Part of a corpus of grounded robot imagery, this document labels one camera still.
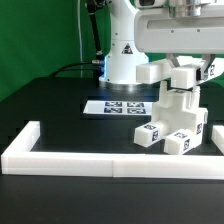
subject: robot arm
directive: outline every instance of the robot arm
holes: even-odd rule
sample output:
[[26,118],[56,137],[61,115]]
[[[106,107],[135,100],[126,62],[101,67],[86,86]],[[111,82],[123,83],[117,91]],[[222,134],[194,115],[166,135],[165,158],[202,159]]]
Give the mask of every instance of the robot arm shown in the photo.
[[[136,0],[136,5],[146,8],[135,18],[137,49],[166,53],[167,60],[161,62],[157,70],[161,72],[162,66],[168,67],[168,72],[166,69],[166,74],[159,76],[155,72],[146,75],[152,73],[155,63],[140,66],[137,68],[138,82],[151,84],[171,77],[172,87],[188,89],[222,74],[223,61],[216,59],[215,54],[224,53],[223,1]],[[202,54],[202,59],[176,59],[179,54]]]

